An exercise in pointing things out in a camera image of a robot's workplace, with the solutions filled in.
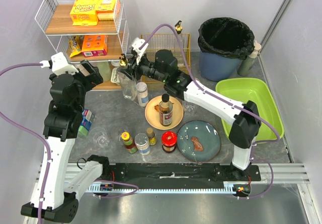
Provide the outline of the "white lid spice jar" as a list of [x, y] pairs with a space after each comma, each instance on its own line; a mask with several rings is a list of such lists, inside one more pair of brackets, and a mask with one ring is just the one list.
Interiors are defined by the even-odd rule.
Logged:
[[144, 82], [138, 82], [136, 84], [136, 89], [138, 104], [141, 107], [145, 107], [149, 102], [147, 84]]

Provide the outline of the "glass oil bottle gold spout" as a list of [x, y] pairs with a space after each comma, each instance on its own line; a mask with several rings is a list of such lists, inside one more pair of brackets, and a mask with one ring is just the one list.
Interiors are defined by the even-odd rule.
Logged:
[[180, 44], [182, 46], [184, 55], [182, 55], [181, 48], [180, 48], [179, 44], [177, 43], [176, 46], [175, 46], [175, 49], [174, 49], [174, 56], [178, 60], [178, 67], [179, 67], [179, 69], [184, 70], [186, 68], [184, 59], [187, 59], [187, 51], [185, 50], [185, 36], [182, 33], [183, 27], [182, 27], [181, 24], [182, 24], [182, 21], [181, 20], [179, 20], [175, 24], [175, 31], [176, 31], [176, 34], [178, 36], [179, 42], [180, 42]]

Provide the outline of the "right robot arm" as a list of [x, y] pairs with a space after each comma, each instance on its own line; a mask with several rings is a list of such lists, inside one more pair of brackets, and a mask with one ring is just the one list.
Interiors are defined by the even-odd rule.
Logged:
[[157, 51], [155, 61], [149, 61], [146, 54], [136, 53], [130, 59], [123, 55], [118, 70], [131, 80], [145, 76], [162, 82], [170, 96], [201, 106], [230, 124], [228, 138], [234, 145], [231, 164], [242, 171], [249, 167], [252, 144], [261, 126], [254, 102], [238, 102], [205, 87], [181, 71], [173, 53], [166, 49]]

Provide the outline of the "dark soy sauce bottle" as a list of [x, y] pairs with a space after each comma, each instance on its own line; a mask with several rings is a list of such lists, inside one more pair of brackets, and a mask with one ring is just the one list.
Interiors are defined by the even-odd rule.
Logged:
[[159, 121], [163, 126], [169, 126], [173, 121], [173, 103], [170, 101], [168, 94], [163, 94], [160, 103], [158, 104], [159, 109]]

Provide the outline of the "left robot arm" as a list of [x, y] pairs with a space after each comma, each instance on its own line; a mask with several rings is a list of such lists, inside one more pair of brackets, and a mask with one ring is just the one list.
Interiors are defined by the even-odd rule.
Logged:
[[52, 100], [44, 120], [43, 163], [36, 193], [21, 207], [21, 215], [70, 223], [88, 187], [102, 175], [108, 158], [94, 156], [65, 184], [65, 174], [83, 120], [86, 93], [103, 82], [99, 69], [83, 60], [80, 68], [50, 75]]

